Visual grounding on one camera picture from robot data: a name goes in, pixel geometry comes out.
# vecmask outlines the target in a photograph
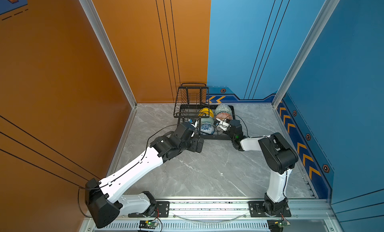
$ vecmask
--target dish rack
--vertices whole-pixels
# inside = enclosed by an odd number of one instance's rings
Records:
[[[200,112],[203,108],[211,109],[215,114],[218,105],[211,105],[209,101],[209,87],[202,83],[182,83],[177,90],[174,117],[178,118],[177,124],[181,122],[198,121],[197,135],[204,139],[231,140],[225,131],[219,131],[214,125],[215,132],[213,135],[201,131],[201,119],[209,118],[209,113]],[[235,111],[233,106],[229,106],[232,110],[232,117],[235,119]]]

